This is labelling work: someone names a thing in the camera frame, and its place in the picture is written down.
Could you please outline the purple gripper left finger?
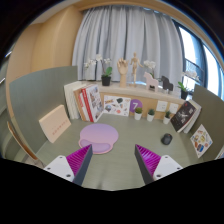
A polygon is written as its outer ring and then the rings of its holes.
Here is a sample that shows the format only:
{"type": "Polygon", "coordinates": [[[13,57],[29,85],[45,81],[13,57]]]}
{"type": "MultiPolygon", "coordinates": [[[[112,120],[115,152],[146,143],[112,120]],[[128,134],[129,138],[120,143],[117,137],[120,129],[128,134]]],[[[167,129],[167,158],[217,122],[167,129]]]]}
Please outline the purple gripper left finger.
{"type": "Polygon", "coordinates": [[[92,145],[87,145],[67,157],[59,155],[44,170],[81,186],[92,155],[92,145]]]}

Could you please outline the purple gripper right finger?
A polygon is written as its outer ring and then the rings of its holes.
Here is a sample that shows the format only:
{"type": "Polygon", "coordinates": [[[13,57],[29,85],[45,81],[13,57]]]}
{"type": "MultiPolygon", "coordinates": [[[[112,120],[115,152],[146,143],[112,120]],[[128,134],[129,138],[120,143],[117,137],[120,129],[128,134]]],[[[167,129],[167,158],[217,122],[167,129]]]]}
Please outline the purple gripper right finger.
{"type": "Polygon", "coordinates": [[[169,155],[160,156],[138,144],[135,145],[135,157],[145,184],[182,169],[182,166],[169,155]]]}

